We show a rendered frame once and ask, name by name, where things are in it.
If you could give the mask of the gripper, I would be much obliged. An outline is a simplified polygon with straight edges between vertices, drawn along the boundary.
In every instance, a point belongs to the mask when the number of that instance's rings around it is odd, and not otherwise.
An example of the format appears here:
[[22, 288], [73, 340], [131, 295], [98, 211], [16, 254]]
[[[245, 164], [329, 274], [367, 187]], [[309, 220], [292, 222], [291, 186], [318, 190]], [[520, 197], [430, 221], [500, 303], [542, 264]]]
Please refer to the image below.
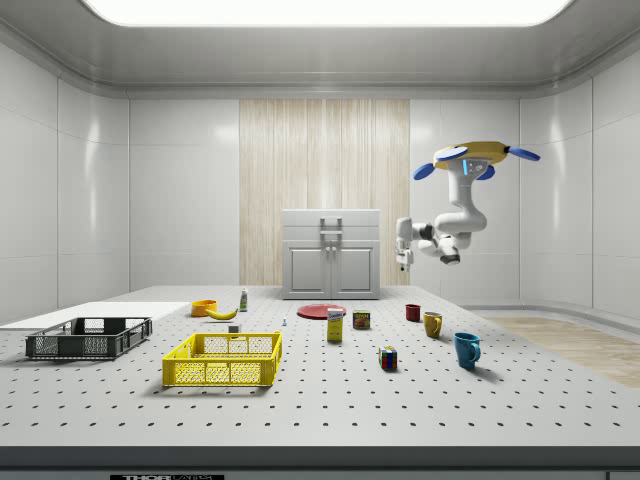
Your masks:
[[403, 238], [396, 239], [395, 255], [396, 262], [400, 265], [401, 271], [408, 272], [411, 265], [414, 263], [414, 255], [411, 248], [411, 240]]

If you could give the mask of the white cabinet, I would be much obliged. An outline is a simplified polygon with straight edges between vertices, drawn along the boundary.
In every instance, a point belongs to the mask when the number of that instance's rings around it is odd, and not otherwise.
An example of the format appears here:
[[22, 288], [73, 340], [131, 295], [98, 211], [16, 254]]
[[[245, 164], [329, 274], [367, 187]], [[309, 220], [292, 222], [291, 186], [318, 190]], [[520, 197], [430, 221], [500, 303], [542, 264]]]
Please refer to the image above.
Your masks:
[[377, 299], [377, 209], [284, 209], [282, 297]]

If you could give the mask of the white and yellow box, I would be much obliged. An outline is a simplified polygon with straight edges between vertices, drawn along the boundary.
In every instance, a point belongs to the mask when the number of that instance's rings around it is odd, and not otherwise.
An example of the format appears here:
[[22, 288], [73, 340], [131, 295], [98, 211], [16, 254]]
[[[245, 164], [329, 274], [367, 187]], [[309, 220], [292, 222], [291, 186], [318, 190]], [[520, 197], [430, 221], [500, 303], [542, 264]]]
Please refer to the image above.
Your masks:
[[341, 342], [343, 332], [343, 318], [345, 310], [342, 307], [327, 309], [327, 340]]

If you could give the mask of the red plate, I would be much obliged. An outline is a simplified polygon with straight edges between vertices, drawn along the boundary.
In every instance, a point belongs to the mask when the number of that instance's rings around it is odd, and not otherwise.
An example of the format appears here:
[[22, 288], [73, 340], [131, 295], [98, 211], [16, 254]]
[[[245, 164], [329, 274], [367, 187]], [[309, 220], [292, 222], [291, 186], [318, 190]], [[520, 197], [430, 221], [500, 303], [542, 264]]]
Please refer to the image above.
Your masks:
[[327, 320], [330, 309], [338, 310], [342, 315], [346, 314], [346, 308], [335, 304], [308, 304], [298, 308], [297, 315], [311, 320]]

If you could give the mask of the blue mug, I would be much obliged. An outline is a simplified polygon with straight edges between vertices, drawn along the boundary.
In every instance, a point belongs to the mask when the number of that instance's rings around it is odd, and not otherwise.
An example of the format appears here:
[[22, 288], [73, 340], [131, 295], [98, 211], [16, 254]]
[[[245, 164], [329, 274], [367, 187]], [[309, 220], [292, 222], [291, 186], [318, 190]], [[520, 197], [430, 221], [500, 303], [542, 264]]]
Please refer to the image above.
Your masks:
[[471, 333], [458, 332], [454, 335], [454, 346], [459, 366], [468, 370], [474, 369], [481, 357], [479, 337]]

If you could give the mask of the drone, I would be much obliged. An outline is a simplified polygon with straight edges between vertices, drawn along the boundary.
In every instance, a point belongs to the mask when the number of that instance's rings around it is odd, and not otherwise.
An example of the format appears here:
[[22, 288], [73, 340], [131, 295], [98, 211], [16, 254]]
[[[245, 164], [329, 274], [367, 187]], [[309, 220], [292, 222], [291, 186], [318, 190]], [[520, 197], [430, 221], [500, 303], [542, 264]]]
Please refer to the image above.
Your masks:
[[437, 151], [434, 154], [433, 161], [422, 165], [413, 173], [415, 180], [421, 180], [430, 175], [436, 168], [443, 170], [448, 169], [448, 164], [454, 160], [460, 160], [463, 162], [464, 174], [467, 175], [471, 172], [470, 160], [480, 159], [487, 160], [489, 162], [488, 169], [485, 173], [478, 177], [479, 180], [487, 180], [495, 174], [494, 164], [497, 164], [504, 160], [508, 154], [515, 155], [519, 158], [523, 158], [531, 161], [538, 161], [540, 156], [519, 148], [508, 146], [497, 141], [476, 141], [448, 146], [444, 149]]

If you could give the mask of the yellow basket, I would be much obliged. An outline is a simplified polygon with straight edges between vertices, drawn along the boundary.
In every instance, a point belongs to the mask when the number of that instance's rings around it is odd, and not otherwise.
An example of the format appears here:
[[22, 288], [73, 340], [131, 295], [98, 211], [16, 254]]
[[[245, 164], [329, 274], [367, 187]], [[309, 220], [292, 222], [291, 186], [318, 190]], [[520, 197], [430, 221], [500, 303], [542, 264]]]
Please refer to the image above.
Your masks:
[[282, 333], [195, 333], [162, 359], [165, 386], [270, 386]]

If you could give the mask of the white board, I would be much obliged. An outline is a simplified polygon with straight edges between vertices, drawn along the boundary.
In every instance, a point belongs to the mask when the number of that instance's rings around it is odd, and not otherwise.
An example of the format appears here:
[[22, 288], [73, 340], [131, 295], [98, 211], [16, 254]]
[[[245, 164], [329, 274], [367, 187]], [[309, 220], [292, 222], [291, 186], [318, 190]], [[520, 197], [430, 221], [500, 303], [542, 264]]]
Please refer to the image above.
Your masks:
[[0, 330], [42, 330], [79, 317], [156, 319], [187, 305], [187, 302], [89, 302], [1, 325]]

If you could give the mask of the dark grey basket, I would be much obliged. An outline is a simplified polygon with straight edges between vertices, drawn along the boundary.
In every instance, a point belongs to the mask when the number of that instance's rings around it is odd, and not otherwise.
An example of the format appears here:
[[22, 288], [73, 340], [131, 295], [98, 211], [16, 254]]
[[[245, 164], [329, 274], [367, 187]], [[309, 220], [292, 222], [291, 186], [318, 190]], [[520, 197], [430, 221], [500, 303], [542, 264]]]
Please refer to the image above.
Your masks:
[[152, 334], [150, 317], [77, 317], [26, 337], [35, 360], [115, 359]]

